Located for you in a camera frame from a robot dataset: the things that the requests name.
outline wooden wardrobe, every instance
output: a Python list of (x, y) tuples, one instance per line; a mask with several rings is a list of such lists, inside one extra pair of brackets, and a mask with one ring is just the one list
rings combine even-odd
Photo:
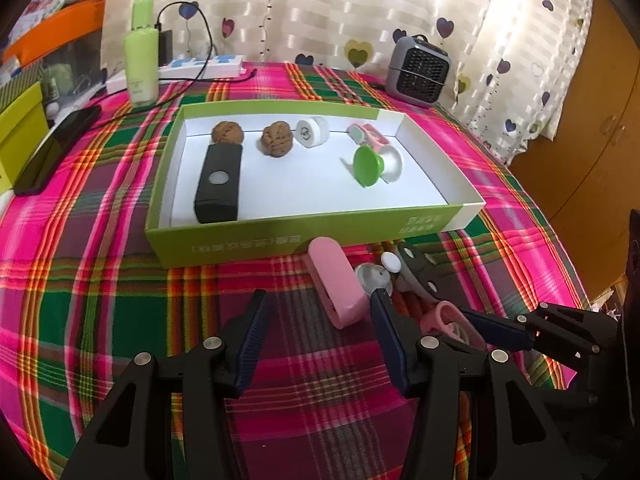
[(640, 50), (609, 0), (594, 0), (556, 138), (510, 167), (566, 248), (590, 300), (624, 272), (640, 208)]

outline table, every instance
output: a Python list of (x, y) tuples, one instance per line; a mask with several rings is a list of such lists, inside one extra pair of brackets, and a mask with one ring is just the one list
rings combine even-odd
[[(114, 377), (140, 351), (192, 348), (244, 309), (255, 288), (276, 309), (254, 382), (229, 402), (242, 477), (395, 479), (415, 403), (389, 383), (372, 327), (328, 322), (302, 257), (162, 269), (143, 233), (154, 173), (179, 104), (225, 99), (308, 99), (410, 114), (486, 200), (466, 230), (412, 238), (455, 272), (472, 306), (513, 318), (539, 301), (585, 308), (588, 300), (558, 238), (509, 171), (439, 108), (425, 110), (373, 89), (371, 78), (322, 66), (258, 64), (241, 83), (197, 83), (180, 99), (88, 132), (39, 196), (14, 198), (0, 224), (0, 409), (50, 477)], [(162, 86), (161, 97), (187, 83)], [(103, 118), (130, 111), (126, 94), (104, 100)], [(355, 266), (388, 242), (348, 248)], [(419, 317), (412, 294), (393, 296)], [(556, 362), (536, 352), (516, 362), (536, 385), (565, 386)], [(184, 472), (180, 399), (174, 397), (177, 478)], [(464, 478), (470, 428), (461, 424)]]

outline heart pattern curtain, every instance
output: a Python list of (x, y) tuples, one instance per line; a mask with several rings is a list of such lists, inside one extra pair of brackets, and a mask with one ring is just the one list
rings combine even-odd
[[(123, 67), (135, 0), (107, 0), (102, 62)], [(156, 9), (175, 0), (155, 0)], [(174, 57), (207, 51), (200, 7), (221, 54), (322, 64), (384, 77), (395, 42), (424, 34), (452, 59), (440, 103), (509, 162), (555, 132), (592, 0), (185, 0), (162, 16)]]

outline orange storage bin lid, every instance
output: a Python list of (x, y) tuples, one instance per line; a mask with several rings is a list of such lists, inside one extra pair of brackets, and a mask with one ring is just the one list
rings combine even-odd
[(2, 54), (2, 61), (15, 56), (21, 66), (50, 54), (71, 41), (102, 28), (104, 0), (85, 0), (59, 10), (42, 20)]

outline small gray heater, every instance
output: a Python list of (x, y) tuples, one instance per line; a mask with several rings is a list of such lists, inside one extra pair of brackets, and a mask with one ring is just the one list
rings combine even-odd
[(451, 59), (423, 35), (405, 36), (396, 43), (386, 75), (391, 97), (417, 106), (433, 105), (440, 97)]

